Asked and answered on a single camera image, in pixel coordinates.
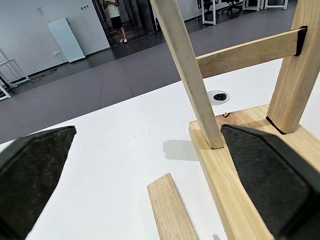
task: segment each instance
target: wooden crossbar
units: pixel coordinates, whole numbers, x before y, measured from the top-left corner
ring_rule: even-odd
[[[298,32],[300,31],[305,31],[305,29],[283,32],[198,56],[196,59],[202,77],[209,78],[294,56],[297,52]]]

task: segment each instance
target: cable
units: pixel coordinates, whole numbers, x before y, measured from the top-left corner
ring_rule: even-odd
[[[10,71],[10,73],[11,73],[12,76],[14,76],[15,78],[20,78],[19,76],[16,76],[16,75],[14,75],[14,74],[12,73],[11,68],[10,68],[8,65],[5,65],[5,66],[9,69],[9,71]]]
[[[225,113],[225,114],[222,114],[222,116],[224,117],[224,118],[227,118],[227,117],[229,117],[229,115],[230,115],[230,112],[229,113]]]
[[[18,76],[14,75],[14,74],[12,73],[11,68],[10,68],[8,65],[5,65],[5,66],[9,69],[9,71],[10,71],[10,73],[11,73],[12,76],[14,76],[15,78],[19,78]]]
[[[64,57],[61,55],[61,53],[59,53],[59,54],[57,54],[57,55],[62,58],[62,63],[60,63],[56,68],[51,69],[50,71],[44,72],[44,73],[42,73],[41,75],[35,76],[35,77],[33,77],[33,78],[30,78],[30,81],[31,81],[32,83],[35,83],[35,82],[41,80],[42,77],[49,76],[50,74],[56,72],[56,71],[61,67],[61,64],[64,64],[64,63],[65,63],[65,59],[64,59]]]

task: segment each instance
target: power outlet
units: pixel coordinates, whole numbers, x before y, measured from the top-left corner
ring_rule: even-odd
[[[37,9],[38,9],[40,15],[45,15],[46,14],[42,7],[38,7]]]
[[[90,5],[84,5],[84,6],[81,7],[81,10],[86,10],[88,8],[90,8]]]
[[[57,55],[61,54],[61,52],[60,51],[54,51],[52,54],[53,54],[53,56],[56,57]]]

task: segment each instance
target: person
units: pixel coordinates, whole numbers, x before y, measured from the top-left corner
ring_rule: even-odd
[[[120,12],[119,12],[119,0],[108,0],[103,4],[104,9],[108,8],[112,27],[117,30],[120,36],[120,43],[127,43],[125,29],[122,25]]]

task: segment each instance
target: wooden leg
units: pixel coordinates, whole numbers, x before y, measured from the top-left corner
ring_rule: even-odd
[[[176,0],[151,0],[186,93],[210,147],[223,148],[222,137]]]
[[[296,131],[320,70],[320,0],[299,0],[292,29],[307,26],[301,55],[284,58],[267,112],[282,132]]]

